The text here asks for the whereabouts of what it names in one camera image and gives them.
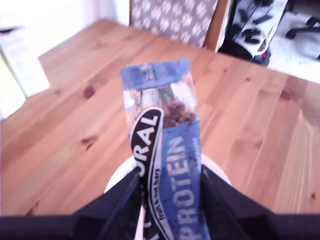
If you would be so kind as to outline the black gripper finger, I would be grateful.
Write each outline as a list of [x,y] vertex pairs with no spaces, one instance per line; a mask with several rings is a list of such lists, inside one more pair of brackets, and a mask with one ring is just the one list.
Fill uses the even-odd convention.
[[212,240],[272,240],[271,211],[240,193],[205,165],[201,201]]
[[75,240],[133,240],[142,204],[138,170],[74,213]]

